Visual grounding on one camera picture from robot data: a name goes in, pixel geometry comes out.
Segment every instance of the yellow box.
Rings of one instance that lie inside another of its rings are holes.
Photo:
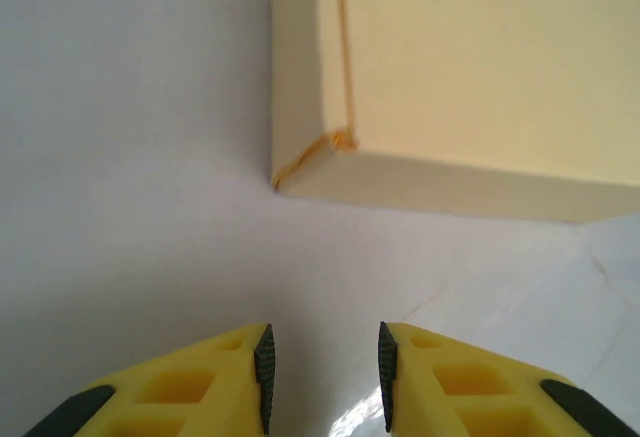
[[[640,211],[640,0],[272,0],[273,184],[482,216]]]

